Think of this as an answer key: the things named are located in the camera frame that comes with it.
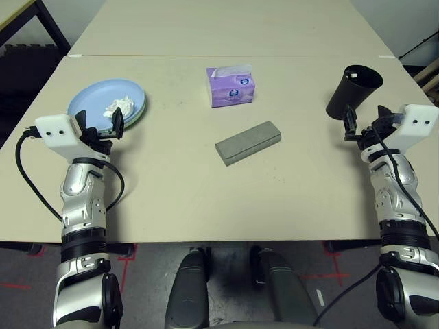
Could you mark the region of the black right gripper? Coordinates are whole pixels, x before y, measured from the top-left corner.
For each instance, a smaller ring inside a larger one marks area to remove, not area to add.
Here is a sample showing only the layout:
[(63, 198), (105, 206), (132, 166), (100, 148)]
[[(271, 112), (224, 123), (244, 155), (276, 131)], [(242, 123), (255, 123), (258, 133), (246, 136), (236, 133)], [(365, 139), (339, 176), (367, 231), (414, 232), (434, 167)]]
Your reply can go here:
[(355, 110), (347, 104), (344, 111), (344, 140), (356, 142), (360, 149), (367, 149), (393, 134), (396, 131), (394, 125), (400, 123), (400, 116), (382, 105), (378, 105), (377, 110), (378, 119), (363, 129), (361, 134), (357, 134), (357, 115)]

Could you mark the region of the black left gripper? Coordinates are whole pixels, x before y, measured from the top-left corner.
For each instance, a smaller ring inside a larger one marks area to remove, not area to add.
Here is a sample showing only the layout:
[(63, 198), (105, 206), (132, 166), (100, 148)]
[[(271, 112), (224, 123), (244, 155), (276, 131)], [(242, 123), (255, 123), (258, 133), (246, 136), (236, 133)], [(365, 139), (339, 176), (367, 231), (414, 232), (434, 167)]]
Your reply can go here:
[(124, 117), (120, 107), (117, 107), (112, 114), (112, 131), (98, 132), (95, 127), (86, 128), (86, 110), (79, 111), (75, 119), (82, 133), (80, 140), (101, 154), (110, 154), (111, 138), (121, 139), (123, 137)]

